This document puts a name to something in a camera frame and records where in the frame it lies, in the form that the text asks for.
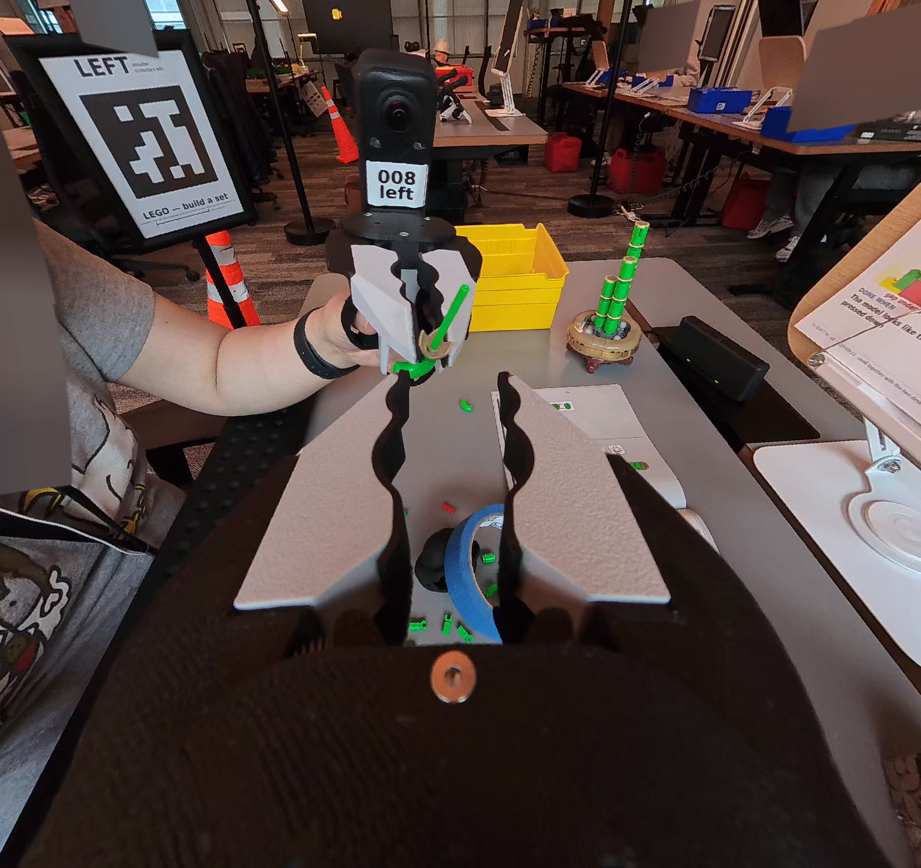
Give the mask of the printed instruction sheet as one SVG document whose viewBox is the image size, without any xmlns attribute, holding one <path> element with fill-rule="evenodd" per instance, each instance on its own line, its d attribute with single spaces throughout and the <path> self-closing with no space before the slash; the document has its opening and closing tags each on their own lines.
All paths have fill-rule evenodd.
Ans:
<svg viewBox="0 0 921 868">
<path fill-rule="evenodd" d="M 797 330 L 920 421 L 920 225 L 916 224 Z"/>
</svg>

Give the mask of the blue masking tape roll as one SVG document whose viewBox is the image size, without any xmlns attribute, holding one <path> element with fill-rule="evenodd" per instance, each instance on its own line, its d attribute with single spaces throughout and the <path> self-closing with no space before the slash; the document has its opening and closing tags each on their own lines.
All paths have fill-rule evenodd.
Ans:
<svg viewBox="0 0 921 868">
<path fill-rule="evenodd" d="M 472 562 L 473 540 L 482 527 L 501 530 L 504 505 L 491 504 L 464 519 L 453 529 L 445 549 L 444 575 L 448 592 L 460 619 L 472 631 L 501 643 L 493 606 L 477 583 Z"/>
</svg>

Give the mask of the black pole stand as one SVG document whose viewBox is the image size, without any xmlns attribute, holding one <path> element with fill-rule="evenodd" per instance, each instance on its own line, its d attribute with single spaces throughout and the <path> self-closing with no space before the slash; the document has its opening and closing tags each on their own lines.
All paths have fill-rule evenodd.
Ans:
<svg viewBox="0 0 921 868">
<path fill-rule="evenodd" d="M 297 199 L 301 208 L 301 216 L 294 218 L 284 227 L 284 234 L 286 239 L 291 244 L 296 246 L 322 245 L 325 243 L 330 231 L 335 229 L 336 225 L 333 220 L 325 218 L 318 218 L 315 220 L 311 215 L 311 211 L 307 202 L 307 195 L 302 181 L 301 171 L 296 159 L 292 138 L 282 108 L 278 81 L 275 76 L 266 35 L 260 19 L 258 2 L 257 0 L 246 0 L 246 3 L 255 34 L 256 46 L 263 58 L 263 61 L 266 63 L 266 76 L 269 92 L 272 99 L 274 112 L 279 123 L 283 146 L 289 163 L 289 172 L 295 185 L 295 192 L 297 194 Z"/>
<path fill-rule="evenodd" d="M 626 45 L 626 33 L 628 19 L 631 11 L 632 0 L 624 0 L 621 11 L 621 21 L 615 44 L 615 57 L 613 65 L 613 74 L 608 86 L 608 93 L 605 104 L 605 111 L 602 118 L 602 130 L 600 133 L 599 151 L 596 155 L 595 165 L 590 184 L 590 191 L 587 194 L 579 194 L 570 198 L 567 210 L 570 214 L 589 219 L 598 219 L 610 216 L 614 212 L 614 200 L 599 191 L 601 183 L 601 172 L 603 165 L 603 154 L 607 144 L 607 135 L 614 107 L 614 97 L 618 83 L 620 64 Z"/>
</svg>

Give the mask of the lego instruction booklet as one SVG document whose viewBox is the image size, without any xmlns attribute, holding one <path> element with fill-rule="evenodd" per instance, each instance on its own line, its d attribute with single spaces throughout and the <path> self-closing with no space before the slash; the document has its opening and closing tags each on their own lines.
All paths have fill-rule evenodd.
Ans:
<svg viewBox="0 0 921 868">
<path fill-rule="evenodd" d="M 714 550 L 718 548 L 703 521 L 687 509 L 681 484 L 646 435 L 620 386 L 547 388 L 535 392 L 602 449 L 625 496 L 627 484 L 644 483 L 637 495 L 649 497 L 648 489 L 660 495 L 649 507 L 654 514 L 661 515 L 661 524 L 665 527 L 672 524 L 676 511 Z M 503 458 L 505 430 L 499 416 L 498 391 L 492 392 L 492 397 Z M 507 469 L 506 477 L 509 493 L 513 479 Z"/>
</svg>

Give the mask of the yellow plastic bin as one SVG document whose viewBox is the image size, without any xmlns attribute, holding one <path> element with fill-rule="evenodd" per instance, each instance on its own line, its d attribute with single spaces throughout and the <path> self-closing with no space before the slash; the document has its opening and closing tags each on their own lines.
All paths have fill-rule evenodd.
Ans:
<svg viewBox="0 0 921 868">
<path fill-rule="evenodd" d="M 550 328 L 569 268 L 543 224 L 457 227 L 482 254 L 470 331 Z"/>
</svg>

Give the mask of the lego bamboo pot model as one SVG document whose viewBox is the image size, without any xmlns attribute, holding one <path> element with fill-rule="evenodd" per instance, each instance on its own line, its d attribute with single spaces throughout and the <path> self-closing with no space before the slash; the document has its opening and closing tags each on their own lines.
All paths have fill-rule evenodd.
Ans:
<svg viewBox="0 0 921 868">
<path fill-rule="evenodd" d="M 616 275 L 605 277 L 598 305 L 579 313 L 567 328 L 567 348 L 581 356 L 593 374 L 603 364 L 630 364 L 642 339 L 636 320 L 629 320 L 626 304 L 649 223 L 637 221 Z"/>
</svg>

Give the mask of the green lego stem assembly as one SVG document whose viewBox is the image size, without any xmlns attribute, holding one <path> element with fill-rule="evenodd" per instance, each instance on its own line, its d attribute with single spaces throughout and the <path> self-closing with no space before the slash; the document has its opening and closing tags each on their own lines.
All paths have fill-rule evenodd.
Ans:
<svg viewBox="0 0 921 868">
<path fill-rule="evenodd" d="M 453 301 L 451 302 L 443 321 L 431 334 L 420 333 L 420 350 L 424 358 L 415 364 L 395 362 L 390 368 L 393 375 L 400 372 L 408 373 L 409 379 L 415 383 L 423 381 L 431 374 L 442 368 L 442 361 L 450 355 L 453 344 L 447 341 L 448 332 L 456 323 L 456 319 L 464 306 L 465 300 L 471 292 L 467 284 L 461 284 Z"/>
</svg>

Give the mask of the black wall monitor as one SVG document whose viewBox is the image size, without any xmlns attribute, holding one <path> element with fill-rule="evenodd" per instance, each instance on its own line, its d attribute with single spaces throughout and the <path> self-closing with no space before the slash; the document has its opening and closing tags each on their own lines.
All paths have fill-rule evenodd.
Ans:
<svg viewBox="0 0 921 868">
<path fill-rule="evenodd" d="M 390 49 L 390 0 L 302 0 L 306 21 L 323 56 Z"/>
</svg>

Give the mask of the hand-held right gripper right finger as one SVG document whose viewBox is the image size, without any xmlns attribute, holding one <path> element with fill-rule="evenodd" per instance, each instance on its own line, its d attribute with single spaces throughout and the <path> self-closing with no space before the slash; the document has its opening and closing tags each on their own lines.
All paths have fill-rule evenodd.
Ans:
<svg viewBox="0 0 921 868">
<path fill-rule="evenodd" d="M 504 508 L 496 624 L 519 642 L 544 609 L 580 629 L 596 603 L 670 602 L 669 590 L 612 465 L 522 379 L 497 377 L 513 479 Z"/>
</svg>

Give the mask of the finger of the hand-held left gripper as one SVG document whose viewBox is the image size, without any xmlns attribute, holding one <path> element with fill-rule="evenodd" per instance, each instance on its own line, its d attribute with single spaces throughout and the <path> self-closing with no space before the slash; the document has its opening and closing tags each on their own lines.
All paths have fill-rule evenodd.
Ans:
<svg viewBox="0 0 921 868">
<path fill-rule="evenodd" d="M 420 290 L 418 262 L 401 267 L 398 254 L 371 244 L 352 244 L 354 275 L 351 298 L 357 310 L 378 333 L 382 373 L 397 362 L 417 364 L 419 327 L 415 301 Z"/>
<path fill-rule="evenodd" d="M 442 368 L 436 371 L 455 364 L 469 333 L 475 294 L 475 269 L 469 268 L 468 261 L 475 265 L 474 249 L 434 249 L 419 255 L 420 290 L 416 297 L 416 318 L 419 327 L 418 349 L 422 359 L 420 333 L 431 334 L 437 330 L 461 284 L 467 284 L 471 289 L 456 323 L 447 335 L 447 341 L 453 344 L 451 353 L 442 361 Z"/>
</svg>

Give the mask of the black rectangular device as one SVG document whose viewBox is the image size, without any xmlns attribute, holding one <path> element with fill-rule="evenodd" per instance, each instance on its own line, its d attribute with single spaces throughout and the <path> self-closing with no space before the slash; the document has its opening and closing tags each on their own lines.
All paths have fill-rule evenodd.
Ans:
<svg viewBox="0 0 921 868">
<path fill-rule="evenodd" d="M 698 317 L 683 317 L 674 330 L 671 349 L 726 398 L 749 400 L 760 389 L 769 364 Z"/>
</svg>

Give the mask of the wooden instruction board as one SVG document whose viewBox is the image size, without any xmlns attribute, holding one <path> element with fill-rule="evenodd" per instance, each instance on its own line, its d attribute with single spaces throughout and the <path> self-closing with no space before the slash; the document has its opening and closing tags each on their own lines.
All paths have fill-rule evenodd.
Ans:
<svg viewBox="0 0 921 868">
<path fill-rule="evenodd" d="M 865 419 L 886 434 L 904 454 L 919 462 L 919 422 L 864 383 L 847 366 L 797 330 L 805 316 L 843 290 L 861 272 L 877 261 L 902 238 L 920 218 L 920 189 L 915 188 L 892 212 L 883 218 L 837 265 L 800 300 L 789 322 L 789 344 L 801 363 Z"/>
</svg>

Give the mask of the person's left forearm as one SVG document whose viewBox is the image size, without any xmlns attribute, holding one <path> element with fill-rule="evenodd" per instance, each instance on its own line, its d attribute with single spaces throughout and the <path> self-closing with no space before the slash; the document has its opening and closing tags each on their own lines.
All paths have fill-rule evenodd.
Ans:
<svg viewBox="0 0 921 868">
<path fill-rule="evenodd" d="M 118 383 L 216 416 L 278 411 L 328 384 L 298 356 L 293 322 L 228 330 L 154 295 L 151 329 Z"/>
</svg>

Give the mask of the white stand base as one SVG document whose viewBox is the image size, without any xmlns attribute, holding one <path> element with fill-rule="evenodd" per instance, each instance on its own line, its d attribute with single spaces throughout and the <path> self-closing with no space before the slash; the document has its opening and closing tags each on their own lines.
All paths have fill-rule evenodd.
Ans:
<svg viewBox="0 0 921 868">
<path fill-rule="evenodd" d="M 764 446 L 754 463 L 872 615 L 919 659 L 919 469 L 865 440 Z"/>
</svg>

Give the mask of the black smart wristband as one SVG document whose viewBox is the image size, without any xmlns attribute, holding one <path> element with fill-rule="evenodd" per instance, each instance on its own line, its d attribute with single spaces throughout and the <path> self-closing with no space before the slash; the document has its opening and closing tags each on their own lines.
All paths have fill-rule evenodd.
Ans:
<svg viewBox="0 0 921 868">
<path fill-rule="evenodd" d="M 307 368 L 313 375 L 322 380 L 329 381 L 350 375 L 351 373 L 355 372 L 359 366 L 352 365 L 347 368 L 340 368 L 330 364 L 316 352 L 310 341 L 307 339 L 307 318 L 317 310 L 318 309 L 315 308 L 305 313 L 305 315 L 301 316 L 295 323 L 293 342 L 297 355 L 303 362 L 305 368 Z"/>
</svg>

